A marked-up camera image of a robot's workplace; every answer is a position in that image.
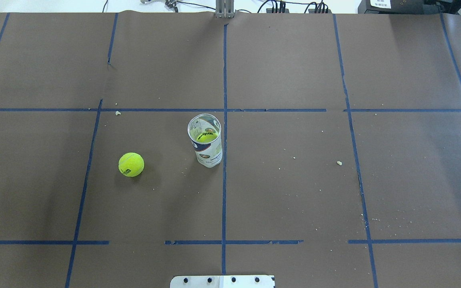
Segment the white sticker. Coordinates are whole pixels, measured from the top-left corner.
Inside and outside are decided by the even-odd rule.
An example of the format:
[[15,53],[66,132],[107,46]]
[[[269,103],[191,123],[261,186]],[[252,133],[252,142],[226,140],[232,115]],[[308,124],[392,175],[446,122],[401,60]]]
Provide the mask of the white sticker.
[[369,0],[369,1],[371,3],[371,6],[375,6],[378,8],[391,9],[390,0]]

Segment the black device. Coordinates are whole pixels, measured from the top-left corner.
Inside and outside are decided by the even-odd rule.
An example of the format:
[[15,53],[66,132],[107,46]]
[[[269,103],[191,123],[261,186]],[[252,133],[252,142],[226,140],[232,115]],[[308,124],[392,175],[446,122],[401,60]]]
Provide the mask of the black device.
[[461,0],[362,0],[359,14],[457,14]]

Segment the yellow tennis ball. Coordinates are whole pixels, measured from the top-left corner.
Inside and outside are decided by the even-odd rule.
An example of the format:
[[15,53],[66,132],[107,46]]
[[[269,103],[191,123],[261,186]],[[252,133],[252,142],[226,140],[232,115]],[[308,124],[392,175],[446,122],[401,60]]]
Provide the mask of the yellow tennis ball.
[[127,177],[134,177],[143,171],[143,158],[137,153],[125,153],[118,161],[118,169]]

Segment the black cable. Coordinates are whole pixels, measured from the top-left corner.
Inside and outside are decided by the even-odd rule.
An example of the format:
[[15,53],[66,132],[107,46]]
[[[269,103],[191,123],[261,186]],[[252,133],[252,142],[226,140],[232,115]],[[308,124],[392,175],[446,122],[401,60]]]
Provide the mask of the black cable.
[[307,5],[307,8],[305,8],[305,11],[303,11],[304,14],[307,13],[307,10],[309,10],[309,7],[310,7],[312,4],[315,5],[315,8],[314,8],[314,9],[316,9],[316,10],[318,9],[318,3],[316,3],[316,2],[310,2],[310,3]]
[[207,8],[207,9],[212,9],[214,11],[216,11],[215,8],[213,7],[209,7],[209,6],[205,6],[205,5],[200,5],[200,4],[196,4],[196,3],[188,3],[188,2],[181,2],[181,1],[176,1],[178,3],[182,3],[182,4],[189,4],[189,5],[195,5],[195,6],[200,6],[200,7],[204,7],[204,8]]
[[104,6],[102,6],[102,12],[104,13],[104,9],[106,9],[106,5],[108,5],[108,1],[109,0],[106,0],[106,3],[104,3]]
[[267,2],[270,2],[271,1],[271,11],[273,12],[273,3],[277,4],[277,2],[275,0],[267,0],[265,2],[263,2],[263,4],[261,5],[261,7],[259,7],[259,10],[257,11],[257,13],[261,12],[261,8],[264,7],[264,5],[267,3]]

